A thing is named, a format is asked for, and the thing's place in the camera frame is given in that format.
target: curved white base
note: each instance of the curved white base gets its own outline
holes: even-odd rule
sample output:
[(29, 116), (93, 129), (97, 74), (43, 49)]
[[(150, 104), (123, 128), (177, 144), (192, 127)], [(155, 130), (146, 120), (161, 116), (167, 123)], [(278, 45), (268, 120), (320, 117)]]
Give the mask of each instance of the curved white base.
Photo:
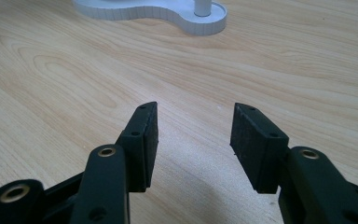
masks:
[(94, 19), (124, 21), (154, 18), (171, 21), (192, 35), (214, 35), (226, 27), (226, 8), (212, 2), (211, 14), (194, 13), (194, 0), (72, 0), (75, 9)]

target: white object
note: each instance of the white object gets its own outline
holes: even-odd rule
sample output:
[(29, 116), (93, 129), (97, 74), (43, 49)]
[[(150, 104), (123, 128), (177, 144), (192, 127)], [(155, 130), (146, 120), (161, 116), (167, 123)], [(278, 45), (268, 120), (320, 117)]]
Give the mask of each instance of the white object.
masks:
[(72, 0), (72, 2), (77, 11), (94, 19), (110, 21), (163, 19), (175, 23), (192, 35), (214, 35), (226, 27), (226, 8), (212, 0)]

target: wooden surface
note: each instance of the wooden surface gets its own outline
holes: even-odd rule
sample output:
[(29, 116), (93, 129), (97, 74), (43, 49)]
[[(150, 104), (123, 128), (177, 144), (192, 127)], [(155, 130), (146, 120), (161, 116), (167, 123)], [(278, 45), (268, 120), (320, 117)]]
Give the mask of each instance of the wooden surface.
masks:
[(227, 28), (200, 37), (96, 21), (69, 0), (0, 0), (0, 186), (78, 174), (150, 101), (158, 155), (132, 223), (282, 223), (278, 196), (252, 190), (228, 145), (235, 102), (358, 184), (358, 0), (221, 3)]

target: gray 3d printed part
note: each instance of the gray 3d printed part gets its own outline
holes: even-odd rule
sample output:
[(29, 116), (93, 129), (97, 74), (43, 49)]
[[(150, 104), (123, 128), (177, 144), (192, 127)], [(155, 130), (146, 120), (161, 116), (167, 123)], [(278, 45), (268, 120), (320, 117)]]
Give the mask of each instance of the gray 3d printed part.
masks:
[(72, 0), (89, 17), (109, 21), (163, 19), (191, 35), (214, 35), (226, 27), (227, 10), (208, 0)]

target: light wood tabletop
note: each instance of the light wood tabletop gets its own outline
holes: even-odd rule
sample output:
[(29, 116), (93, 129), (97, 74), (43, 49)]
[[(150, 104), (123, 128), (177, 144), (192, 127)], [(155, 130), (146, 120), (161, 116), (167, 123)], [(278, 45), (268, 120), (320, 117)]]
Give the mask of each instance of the light wood tabletop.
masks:
[(358, 185), (358, 0), (220, 3), (226, 29), (192, 36), (94, 20), (69, 0), (0, 0), (0, 187), (82, 172), (151, 101), (158, 154), (132, 223), (282, 223), (278, 195), (252, 189), (229, 145), (236, 102)]

